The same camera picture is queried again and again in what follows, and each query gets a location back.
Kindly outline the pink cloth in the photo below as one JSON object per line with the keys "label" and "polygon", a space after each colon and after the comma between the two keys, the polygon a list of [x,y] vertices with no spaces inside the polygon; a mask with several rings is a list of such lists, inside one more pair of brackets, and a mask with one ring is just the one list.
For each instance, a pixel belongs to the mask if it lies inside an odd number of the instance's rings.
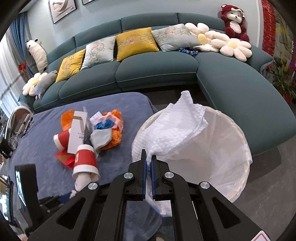
{"label": "pink cloth", "polygon": [[116,129],[119,128],[120,130],[123,129],[123,121],[116,117],[113,114],[107,114],[97,118],[95,121],[94,129],[95,130],[103,130],[107,128]]}

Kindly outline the blue wrapper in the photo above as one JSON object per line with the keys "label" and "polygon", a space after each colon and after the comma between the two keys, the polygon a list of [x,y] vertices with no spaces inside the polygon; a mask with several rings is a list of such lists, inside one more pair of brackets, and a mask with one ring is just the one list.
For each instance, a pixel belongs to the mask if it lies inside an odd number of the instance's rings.
{"label": "blue wrapper", "polygon": [[94,129],[95,130],[104,130],[107,128],[112,128],[114,126],[114,122],[110,119],[107,119],[105,121],[100,121],[98,122],[95,126]]}

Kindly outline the light grey cushion left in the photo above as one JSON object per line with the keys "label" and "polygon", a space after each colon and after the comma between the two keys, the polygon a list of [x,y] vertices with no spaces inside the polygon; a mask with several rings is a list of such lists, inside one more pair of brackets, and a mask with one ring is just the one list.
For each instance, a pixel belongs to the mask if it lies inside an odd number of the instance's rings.
{"label": "light grey cushion left", "polygon": [[112,62],[116,37],[110,36],[86,45],[85,56],[80,70],[97,64]]}

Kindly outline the dark green curved sofa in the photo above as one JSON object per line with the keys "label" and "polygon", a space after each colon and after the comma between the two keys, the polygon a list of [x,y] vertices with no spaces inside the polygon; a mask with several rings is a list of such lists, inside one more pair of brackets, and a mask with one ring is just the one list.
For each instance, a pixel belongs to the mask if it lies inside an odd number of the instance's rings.
{"label": "dark green curved sofa", "polygon": [[245,62],[220,53],[191,56],[178,51],[147,52],[111,60],[52,84],[36,100],[19,101],[35,112],[115,93],[177,85],[201,90],[210,106],[231,117],[243,130],[251,153],[258,155],[295,135],[295,116],[281,94],[262,76],[273,58],[252,46]]}

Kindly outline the white paper towel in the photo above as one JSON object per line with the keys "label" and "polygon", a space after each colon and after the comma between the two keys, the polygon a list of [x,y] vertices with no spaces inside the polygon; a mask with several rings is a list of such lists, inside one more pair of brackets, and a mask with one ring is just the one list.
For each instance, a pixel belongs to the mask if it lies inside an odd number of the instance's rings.
{"label": "white paper towel", "polygon": [[207,126],[205,108],[194,104],[189,91],[183,91],[175,104],[169,104],[141,133],[147,164],[156,155],[186,181],[196,182],[197,160],[193,157],[196,136]]}

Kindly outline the blue patterned cloth on sofa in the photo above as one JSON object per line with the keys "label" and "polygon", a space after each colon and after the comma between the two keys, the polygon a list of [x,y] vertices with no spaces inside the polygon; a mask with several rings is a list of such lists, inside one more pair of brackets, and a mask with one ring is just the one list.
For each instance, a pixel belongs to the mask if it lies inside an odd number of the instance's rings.
{"label": "blue patterned cloth on sofa", "polygon": [[198,50],[189,50],[189,49],[186,49],[186,48],[179,48],[179,49],[177,49],[177,51],[181,52],[181,53],[191,55],[191,56],[196,56],[199,53]]}

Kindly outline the red paper cup back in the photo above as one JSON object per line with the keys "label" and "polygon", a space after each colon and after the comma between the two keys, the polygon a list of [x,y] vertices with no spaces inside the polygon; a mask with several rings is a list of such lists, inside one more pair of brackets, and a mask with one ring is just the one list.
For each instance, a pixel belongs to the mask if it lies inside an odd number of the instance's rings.
{"label": "red paper cup back", "polygon": [[70,137],[70,129],[63,131],[61,133],[55,134],[53,136],[53,141],[55,143],[55,146],[63,151],[64,149],[67,149],[68,143],[69,143],[69,137]]}

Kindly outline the blue curtain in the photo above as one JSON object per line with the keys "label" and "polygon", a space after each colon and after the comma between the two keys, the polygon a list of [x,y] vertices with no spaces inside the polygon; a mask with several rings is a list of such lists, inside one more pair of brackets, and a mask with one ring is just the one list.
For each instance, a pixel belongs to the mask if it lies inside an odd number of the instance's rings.
{"label": "blue curtain", "polygon": [[31,78],[33,72],[27,64],[27,47],[26,47],[26,20],[27,14],[25,12],[18,14],[10,25],[10,32],[13,42],[21,58],[21,64],[18,65],[18,69],[23,75]]}

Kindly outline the light grey cushion right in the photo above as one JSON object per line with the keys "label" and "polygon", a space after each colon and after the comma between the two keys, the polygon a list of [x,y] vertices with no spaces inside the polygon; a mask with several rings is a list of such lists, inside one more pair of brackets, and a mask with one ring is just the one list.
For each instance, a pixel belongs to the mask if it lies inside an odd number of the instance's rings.
{"label": "light grey cushion right", "polygon": [[201,45],[197,37],[191,34],[184,24],[152,30],[151,33],[163,52]]}

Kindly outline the orange plastic bag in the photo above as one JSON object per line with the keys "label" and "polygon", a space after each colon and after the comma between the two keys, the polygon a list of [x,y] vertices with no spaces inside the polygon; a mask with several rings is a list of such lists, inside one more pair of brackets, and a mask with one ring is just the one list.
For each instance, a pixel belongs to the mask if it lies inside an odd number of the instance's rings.
{"label": "orange plastic bag", "polygon": [[[93,127],[95,125],[95,121],[97,120],[97,118],[107,115],[107,114],[113,114],[116,117],[120,118],[122,121],[122,117],[121,117],[121,112],[118,111],[117,109],[113,109],[110,112],[107,113],[103,113],[101,114],[100,112],[97,112],[93,118]],[[99,152],[102,150],[108,150],[110,148],[113,148],[117,145],[120,144],[122,139],[122,130],[120,130],[119,128],[116,129],[112,129],[112,128],[107,128],[104,130],[93,130],[93,132],[91,133],[91,137],[90,137],[90,142],[92,143],[92,146],[94,147],[95,151]]]}

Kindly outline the red envelope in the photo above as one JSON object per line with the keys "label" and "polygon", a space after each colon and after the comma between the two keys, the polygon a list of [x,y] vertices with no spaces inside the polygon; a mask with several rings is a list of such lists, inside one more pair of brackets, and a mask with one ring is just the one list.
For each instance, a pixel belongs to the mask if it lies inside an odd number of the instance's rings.
{"label": "red envelope", "polygon": [[73,169],[75,164],[75,155],[70,154],[67,150],[62,150],[61,152],[55,154],[55,157],[67,168]]}

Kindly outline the white cardboard box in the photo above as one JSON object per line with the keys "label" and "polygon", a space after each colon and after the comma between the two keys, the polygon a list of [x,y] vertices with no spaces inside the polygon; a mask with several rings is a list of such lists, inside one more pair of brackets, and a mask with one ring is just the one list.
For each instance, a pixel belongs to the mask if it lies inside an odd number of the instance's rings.
{"label": "white cardboard box", "polygon": [[84,142],[84,134],[86,129],[87,112],[74,111],[67,152],[76,154],[77,149]]}

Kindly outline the white plush animal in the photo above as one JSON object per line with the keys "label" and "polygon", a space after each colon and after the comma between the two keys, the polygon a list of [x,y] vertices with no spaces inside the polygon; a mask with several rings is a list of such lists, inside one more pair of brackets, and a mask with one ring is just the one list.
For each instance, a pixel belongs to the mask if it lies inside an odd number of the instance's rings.
{"label": "white plush animal", "polygon": [[47,53],[38,43],[38,39],[28,40],[26,42],[26,48],[28,49],[30,55],[33,57],[38,71],[40,73],[44,72],[48,67]]}

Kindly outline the red wall decoration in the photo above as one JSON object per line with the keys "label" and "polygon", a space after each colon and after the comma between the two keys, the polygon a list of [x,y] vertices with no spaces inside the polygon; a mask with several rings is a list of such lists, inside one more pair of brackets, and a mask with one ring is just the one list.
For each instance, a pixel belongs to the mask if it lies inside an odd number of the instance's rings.
{"label": "red wall decoration", "polygon": [[276,21],[274,7],[268,0],[261,1],[263,10],[263,43],[262,49],[270,56],[274,56]]}

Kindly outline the white flower pillow left end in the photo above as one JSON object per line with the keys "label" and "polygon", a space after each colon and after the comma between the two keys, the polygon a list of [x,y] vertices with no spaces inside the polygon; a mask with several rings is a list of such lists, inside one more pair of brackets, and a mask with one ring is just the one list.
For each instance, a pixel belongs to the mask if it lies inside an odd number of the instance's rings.
{"label": "white flower pillow left end", "polygon": [[48,73],[36,73],[28,82],[23,86],[22,94],[24,96],[35,96],[35,86],[47,75]]}

